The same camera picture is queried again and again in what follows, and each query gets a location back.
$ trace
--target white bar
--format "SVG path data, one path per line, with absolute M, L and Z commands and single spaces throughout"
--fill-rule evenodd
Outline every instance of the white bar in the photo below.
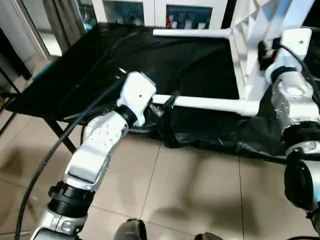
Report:
M 154 36 L 167 37 L 198 37 L 198 38 L 225 38 L 229 39 L 231 29 L 154 29 Z
M 153 103 L 164 104 L 169 95 L 154 95 Z M 179 96 L 174 102 L 175 106 L 233 112 L 243 116 L 253 117 L 259 111 L 259 101 L 246 101 L 245 99 L 231 100 L 219 98 L 205 98 L 193 96 Z
M 98 23 L 106 23 L 107 17 L 103 0 L 92 0 L 93 9 Z

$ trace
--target beige floor tile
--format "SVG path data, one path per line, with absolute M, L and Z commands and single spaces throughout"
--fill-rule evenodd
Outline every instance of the beige floor tile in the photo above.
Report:
M 12 115 L 9 111 L 3 111 L 0 115 L 0 129 L 6 123 L 6 121 Z M 32 117 L 17 114 L 7 129 L 2 133 L 0 137 L 0 152 L 24 129 L 24 127 L 32 120 Z M 0 168 L 6 163 L 0 159 Z
M 22 232 L 20 234 L 20 240 L 30 240 L 32 233 L 30 231 Z M 14 239 L 14 234 L 11 233 L 6 233 L 3 235 L 0 235 L 0 240 L 13 240 Z
M 238 157 L 161 147 L 142 219 L 188 234 L 242 239 Z
M 34 77 L 49 63 L 49 60 L 45 59 L 39 53 L 36 53 L 25 62 L 25 65 Z
M 13 83 L 18 88 L 18 90 L 20 92 L 23 92 L 27 88 L 27 86 L 29 85 L 30 81 L 29 80 L 26 81 L 23 76 L 20 76 L 17 79 L 15 79 Z M 12 93 L 16 93 L 16 91 L 13 88 L 11 88 L 10 91 Z
M 91 207 L 88 213 L 88 219 L 82 232 L 80 233 L 80 237 L 84 240 L 112 240 L 118 227 L 127 220 L 127 216 Z M 146 222 L 145 226 L 147 231 L 147 238 L 149 240 L 194 239 L 194 236 L 192 235 L 158 226 L 149 222 Z
M 26 189 L 3 181 L 0 181 L 0 189 L 0 233 L 14 232 L 20 204 Z M 48 199 L 46 194 L 36 191 L 31 193 L 24 214 L 22 231 L 34 229 Z
M 41 118 L 33 118 L 25 128 L 1 151 L 0 180 L 27 186 L 48 151 L 58 140 L 54 132 Z M 61 145 L 41 174 L 36 189 L 48 192 L 62 176 L 71 153 Z
M 316 235 L 305 213 L 286 199 L 284 171 L 284 165 L 240 159 L 245 240 Z
M 159 141 L 126 136 L 111 156 L 93 204 L 132 218 L 140 217 L 159 146 Z
M 112 240 L 118 227 L 127 219 L 127 216 L 91 207 L 80 238 L 84 240 Z
M 149 240 L 194 240 L 195 236 L 181 231 L 169 229 L 149 222 L 145 223 Z

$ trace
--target white metal frame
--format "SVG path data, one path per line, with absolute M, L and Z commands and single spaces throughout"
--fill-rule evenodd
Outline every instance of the white metal frame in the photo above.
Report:
M 226 30 L 156 29 L 158 36 L 209 37 L 229 39 L 239 100 L 181 96 L 175 105 L 236 112 L 255 116 L 269 83 L 258 63 L 258 43 L 267 45 L 286 29 L 302 26 L 314 0 L 237 0 L 229 32 Z M 162 104 L 169 96 L 153 99 Z

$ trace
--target white cabinet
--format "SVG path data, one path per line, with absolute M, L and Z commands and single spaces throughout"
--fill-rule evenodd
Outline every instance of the white cabinet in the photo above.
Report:
M 220 29 L 228 0 L 92 0 L 98 22 Z

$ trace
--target black cable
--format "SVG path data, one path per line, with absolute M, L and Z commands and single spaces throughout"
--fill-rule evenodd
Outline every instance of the black cable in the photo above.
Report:
M 294 236 L 294 237 L 288 238 L 287 240 L 319 240 L 319 237 L 317 237 L 317 236 Z
M 314 76 L 312 76 L 305 62 L 298 55 L 296 55 L 289 47 L 282 44 L 279 44 L 279 47 L 287 50 L 301 64 L 302 68 L 304 69 L 307 75 L 306 81 L 313 87 L 313 96 L 315 98 L 318 108 L 320 108 L 320 91 L 316 83 L 316 80 L 314 79 Z
M 45 156 L 45 158 L 43 159 L 42 163 L 39 165 L 38 169 L 36 170 L 35 174 L 33 175 L 32 179 L 31 179 L 31 182 L 29 183 L 29 185 L 28 185 L 28 187 L 27 187 L 27 189 L 25 191 L 25 194 L 23 196 L 23 199 L 22 199 L 22 202 L 21 202 L 21 205 L 20 205 L 20 209 L 19 209 L 17 222 L 16 222 L 16 227 L 15 227 L 15 235 L 14 235 L 14 239 L 15 240 L 20 240 L 22 221 L 23 221 L 23 218 L 24 218 L 24 213 L 25 213 L 25 209 L 26 209 L 26 206 L 27 206 L 27 203 L 28 203 L 29 196 L 30 196 L 30 194 L 31 194 L 31 192 L 32 192 L 32 190 L 33 190 L 33 188 L 34 188 L 34 186 L 35 186 L 40 174 L 42 173 L 42 171 L 46 167 L 46 165 L 49 162 L 49 160 L 52 157 L 52 155 L 55 153 L 55 151 L 57 150 L 59 145 L 62 143 L 62 141 L 70 135 L 72 130 L 77 126 L 77 124 L 86 116 L 86 114 L 92 108 L 94 108 L 105 96 L 107 96 L 112 91 L 117 89 L 121 84 L 123 84 L 124 80 L 125 80 L 125 78 L 121 78 L 120 80 L 117 80 L 114 84 L 112 84 L 105 91 L 103 91 L 103 93 L 98 98 L 96 98 L 84 111 L 82 111 L 81 114 L 77 117 L 77 119 L 74 120 L 74 122 L 72 124 L 69 124 L 68 127 L 63 131 L 63 133 L 62 133 L 61 137 L 59 138 L 59 140 L 53 145 L 51 150 Z
M 80 146 L 81 146 L 82 143 L 84 142 L 85 129 L 86 129 L 86 126 L 83 125 L 82 128 L 81 128 L 81 134 L 80 134 Z

